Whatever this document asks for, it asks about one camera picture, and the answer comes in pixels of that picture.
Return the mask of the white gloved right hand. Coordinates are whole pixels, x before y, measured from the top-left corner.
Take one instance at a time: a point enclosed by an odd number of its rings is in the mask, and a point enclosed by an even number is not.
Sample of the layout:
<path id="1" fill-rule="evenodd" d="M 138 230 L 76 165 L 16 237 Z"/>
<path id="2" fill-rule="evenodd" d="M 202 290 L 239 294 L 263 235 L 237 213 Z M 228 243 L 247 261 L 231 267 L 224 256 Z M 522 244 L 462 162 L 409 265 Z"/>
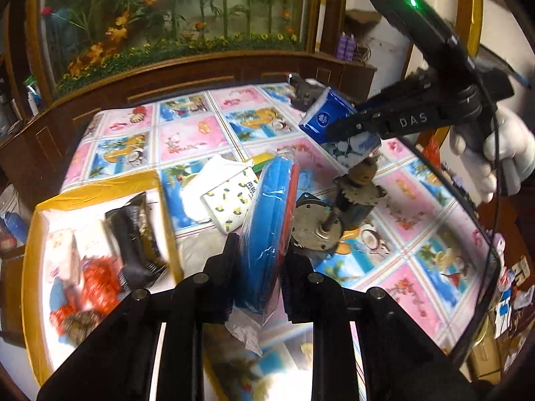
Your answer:
<path id="1" fill-rule="evenodd" d="M 534 135 L 522 118 L 505 106 L 496 112 L 498 131 L 493 131 L 483 143 L 483 152 L 473 151 L 456 127 L 450 130 L 450 149 L 461 158 L 483 203 L 489 203 L 497 191 L 497 178 L 492 170 L 495 160 L 495 136 L 499 136 L 500 159 L 511 158 L 516 172 L 525 181 L 534 170 Z"/>

